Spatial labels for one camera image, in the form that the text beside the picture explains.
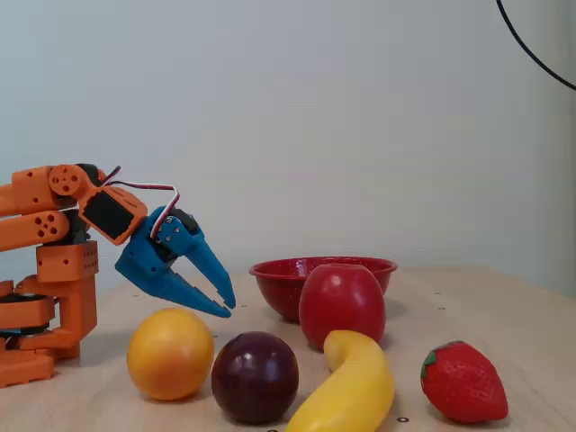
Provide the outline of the blue gripper body with servo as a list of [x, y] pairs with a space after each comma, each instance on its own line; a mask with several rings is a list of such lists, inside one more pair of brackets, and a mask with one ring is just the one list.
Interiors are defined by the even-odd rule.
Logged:
[[152, 238], [154, 223], [162, 211], [159, 207], [144, 219], [115, 269], [145, 293], [197, 293], [198, 289], [174, 272], [172, 265], [192, 244], [199, 226], [191, 214], [174, 208]]

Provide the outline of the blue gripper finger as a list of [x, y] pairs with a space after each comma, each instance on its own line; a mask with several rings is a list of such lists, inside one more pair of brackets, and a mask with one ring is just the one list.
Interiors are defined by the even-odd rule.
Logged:
[[219, 318], [231, 316], [229, 309], [211, 300], [198, 288], [189, 284], [180, 274], [172, 270], [150, 277], [144, 283], [144, 292], [159, 299]]
[[233, 310], [236, 296], [230, 275], [215, 256], [205, 240], [204, 233], [192, 216], [168, 216], [158, 230], [159, 244], [168, 252], [168, 257], [186, 257], [202, 275], [216, 288], [225, 307], [206, 297], [202, 292], [187, 289], [197, 304], [198, 310]]

